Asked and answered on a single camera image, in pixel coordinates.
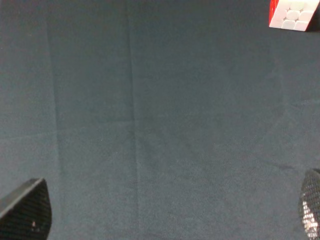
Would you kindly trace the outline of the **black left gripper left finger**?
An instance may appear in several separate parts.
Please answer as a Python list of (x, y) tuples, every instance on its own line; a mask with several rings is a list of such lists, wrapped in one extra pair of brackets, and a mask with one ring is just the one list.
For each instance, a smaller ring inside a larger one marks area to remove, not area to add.
[(31, 178), (0, 199), (2, 240), (46, 240), (52, 206), (44, 178)]

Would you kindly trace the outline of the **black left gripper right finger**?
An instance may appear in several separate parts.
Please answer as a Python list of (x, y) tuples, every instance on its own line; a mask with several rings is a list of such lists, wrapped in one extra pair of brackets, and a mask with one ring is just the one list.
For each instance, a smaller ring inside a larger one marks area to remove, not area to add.
[(309, 240), (320, 239), (320, 170), (306, 171), (301, 185), (298, 214)]

